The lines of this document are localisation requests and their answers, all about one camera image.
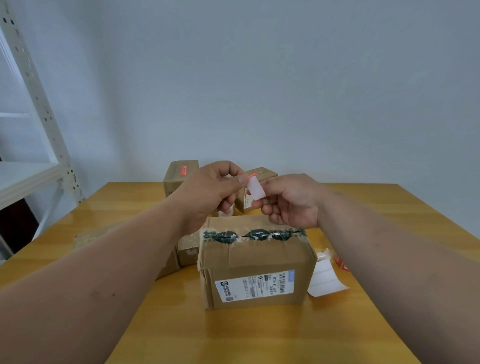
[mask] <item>table top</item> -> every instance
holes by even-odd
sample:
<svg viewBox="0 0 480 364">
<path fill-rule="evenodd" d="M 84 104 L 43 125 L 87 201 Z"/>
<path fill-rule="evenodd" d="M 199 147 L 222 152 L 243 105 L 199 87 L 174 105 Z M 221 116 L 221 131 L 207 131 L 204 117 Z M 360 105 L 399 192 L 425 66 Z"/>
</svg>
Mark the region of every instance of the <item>table top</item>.
<svg viewBox="0 0 480 364">
<path fill-rule="evenodd" d="M 329 186 L 480 260 L 477 238 L 396 184 Z M 0 266 L 0 287 L 70 252 L 75 234 L 127 220 L 164 197 L 162 183 L 106 184 Z M 330 246 L 319 229 L 307 235 L 316 251 Z M 418 363 L 352 274 L 334 268 L 349 290 L 307 295 L 303 305 L 206 311 L 196 266 L 183 267 L 154 283 L 108 363 Z"/>
</svg>

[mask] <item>hand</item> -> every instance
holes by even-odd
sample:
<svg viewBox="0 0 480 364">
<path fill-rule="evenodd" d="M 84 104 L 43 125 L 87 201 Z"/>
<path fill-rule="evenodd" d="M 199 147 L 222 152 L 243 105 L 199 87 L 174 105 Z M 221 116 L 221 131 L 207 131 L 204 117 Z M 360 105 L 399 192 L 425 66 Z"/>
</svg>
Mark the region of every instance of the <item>hand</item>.
<svg viewBox="0 0 480 364">
<path fill-rule="evenodd" d="M 199 168 L 167 198 L 182 216 L 183 235 L 200 229 L 211 212 L 230 213 L 238 191 L 247 186 L 248 180 L 245 172 L 229 161 Z"/>
<path fill-rule="evenodd" d="M 322 185 L 306 174 L 287 174 L 272 177 L 261 183 L 266 197 L 254 201 L 252 207 L 274 224 L 298 229 L 319 226 L 319 206 Z"/>
</svg>

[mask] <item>cardboard box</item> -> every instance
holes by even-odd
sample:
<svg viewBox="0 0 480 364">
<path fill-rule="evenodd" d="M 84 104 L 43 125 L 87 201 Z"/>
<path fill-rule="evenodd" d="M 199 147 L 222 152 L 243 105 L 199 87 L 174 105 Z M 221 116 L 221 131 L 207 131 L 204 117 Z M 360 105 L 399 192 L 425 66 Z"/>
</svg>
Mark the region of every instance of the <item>cardboard box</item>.
<svg viewBox="0 0 480 364">
<path fill-rule="evenodd" d="M 184 180 L 198 169 L 197 160 L 176 160 L 170 166 L 163 179 L 165 197 L 170 196 Z"/>
<path fill-rule="evenodd" d="M 260 182 L 266 180 L 267 178 L 278 176 L 277 173 L 271 170 L 268 170 L 265 167 L 259 167 L 253 170 L 248 170 L 245 172 L 245 174 L 248 176 L 256 175 L 258 181 Z M 235 199 L 235 206 L 239 211 L 246 213 L 253 210 L 252 202 L 253 202 L 253 197 L 247 194 L 247 189 L 244 188 L 240 190 L 239 196 Z"/>
<path fill-rule="evenodd" d="M 246 215 L 208 218 L 200 236 L 205 308 L 303 302 L 317 261 L 305 231 Z"/>
<path fill-rule="evenodd" d="M 119 226 L 121 222 L 115 224 L 101 226 L 99 228 L 89 229 L 83 232 L 78 233 L 73 237 L 73 244 L 75 249 L 79 249 L 89 243 L 94 239 L 99 238 L 100 236 L 106 234 L 107 232 L 115 229 Z M 156 279 L 162 278 L 170 273 L 174 273 L 180 269 L 180 264 L 178 262 L 177 249 L 173 249 L 173 252 L 168 257 L 167 263 L 160 271 Z"/>
<path fill-rule="evenodd" d="M 200 245 L 200 232 L 185 235 L 177 243 L 179 262 L 181 267 L 197 264 L 198 248 Z"/>
</svg>

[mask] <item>white label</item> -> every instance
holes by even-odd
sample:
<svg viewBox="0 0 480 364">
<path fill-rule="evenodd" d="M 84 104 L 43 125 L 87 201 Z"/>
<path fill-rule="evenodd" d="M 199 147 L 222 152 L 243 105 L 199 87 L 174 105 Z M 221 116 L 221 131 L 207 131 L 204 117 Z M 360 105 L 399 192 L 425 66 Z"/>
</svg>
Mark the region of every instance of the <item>white label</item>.
<svg viewBox="0 0 480 364">
<path fill-rule="evenodd" d="M 243 200 L 243 208 L 252 207 L 253 196 L 247 193 L 247 189 L 244 190 L 245 198 Z"/>
<path fill-rule="evenodd" d="M 295 270 L 259 274 L 258 276 L 216 280 L 215 285 L 222 302 L 293 293 Z"/>
</svg>

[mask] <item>barcode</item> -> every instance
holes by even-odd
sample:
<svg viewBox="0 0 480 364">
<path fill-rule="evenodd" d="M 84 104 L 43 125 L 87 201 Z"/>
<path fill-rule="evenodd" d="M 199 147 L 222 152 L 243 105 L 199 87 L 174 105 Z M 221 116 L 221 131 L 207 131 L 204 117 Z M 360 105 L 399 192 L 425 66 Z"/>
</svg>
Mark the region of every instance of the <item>barcode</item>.
<svg viewBox="0 0 480 364">
<path fill-rule="evenodd" d="M 278 277 L 280 278 L 280 281 L 279 281 L 280 293 L 285 293 L 285 273 L 280 273 Z"/>
</svg>

